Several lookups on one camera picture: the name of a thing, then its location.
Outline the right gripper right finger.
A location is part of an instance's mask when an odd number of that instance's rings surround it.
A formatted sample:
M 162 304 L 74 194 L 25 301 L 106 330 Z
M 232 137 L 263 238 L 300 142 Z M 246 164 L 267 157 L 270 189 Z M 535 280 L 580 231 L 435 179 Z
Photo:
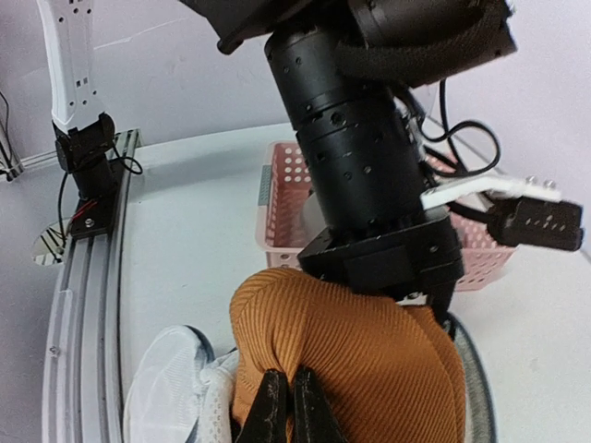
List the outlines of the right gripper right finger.
M 346 438 L 332 413 L 315 372 L 301 365 L 294 382 L 295 442 L 344 443 Z

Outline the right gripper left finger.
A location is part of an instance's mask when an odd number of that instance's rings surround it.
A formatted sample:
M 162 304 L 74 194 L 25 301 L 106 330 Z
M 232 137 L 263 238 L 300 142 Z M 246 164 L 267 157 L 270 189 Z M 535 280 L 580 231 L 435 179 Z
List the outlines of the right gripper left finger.
M 238 443 L 285 443 L 289 385 L 285 373 L 265 372 Z

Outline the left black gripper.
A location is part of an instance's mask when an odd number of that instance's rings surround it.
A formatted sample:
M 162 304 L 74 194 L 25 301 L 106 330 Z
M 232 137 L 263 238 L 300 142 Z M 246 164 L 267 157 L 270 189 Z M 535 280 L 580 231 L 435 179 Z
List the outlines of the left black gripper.
M 315 28 L 265 46 L 326 223 L 299 264 L 356 293 L 420 293 L 443 326 L 464 274 L 458 236 L 446 210 L 421 203 L 424 177 L 391 95 L 344 75 L 336 43 Z

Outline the white mesh laundry bag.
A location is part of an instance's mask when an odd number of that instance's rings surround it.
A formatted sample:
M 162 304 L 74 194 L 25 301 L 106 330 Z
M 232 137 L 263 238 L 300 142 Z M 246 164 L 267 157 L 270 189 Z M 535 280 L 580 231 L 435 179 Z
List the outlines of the white mesh laundry bag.
M 498 439 L 489 383 L 464 325 L 450 317 L 466 375 L 465 439 Z M 126 442 L 234 442 L 240 427 L 230 415 L 238 352 L 216 357 L 207 337 L 190 326 L 163 329 L 144 353 L 127 393 Z

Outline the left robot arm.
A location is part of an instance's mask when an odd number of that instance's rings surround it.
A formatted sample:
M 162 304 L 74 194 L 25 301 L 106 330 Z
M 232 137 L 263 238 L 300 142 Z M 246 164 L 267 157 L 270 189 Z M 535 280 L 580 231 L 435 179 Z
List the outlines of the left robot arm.
M 397 109 L 412 91 L 511 54 L 504 1 L 191 1 L 223 54 L 266 36 L 265 55 L 295 130 L 325 230 L 303 271 L 357 293 L 424 293 L 447 317 L 464 274 L 431 172 Z

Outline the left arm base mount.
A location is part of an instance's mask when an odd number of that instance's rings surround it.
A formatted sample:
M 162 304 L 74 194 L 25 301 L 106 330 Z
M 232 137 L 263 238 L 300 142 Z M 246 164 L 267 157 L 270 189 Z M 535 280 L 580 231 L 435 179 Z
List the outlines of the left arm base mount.
M 66 232 L 76 240 L 111 233 L 124 174 L 140 175 L 142 166 L 117 150 L 115 122 L 106 113 L 83 129 L 64 132 L 55 127 L 54 134 L 59 164 L 78 190 L 78 205 Z

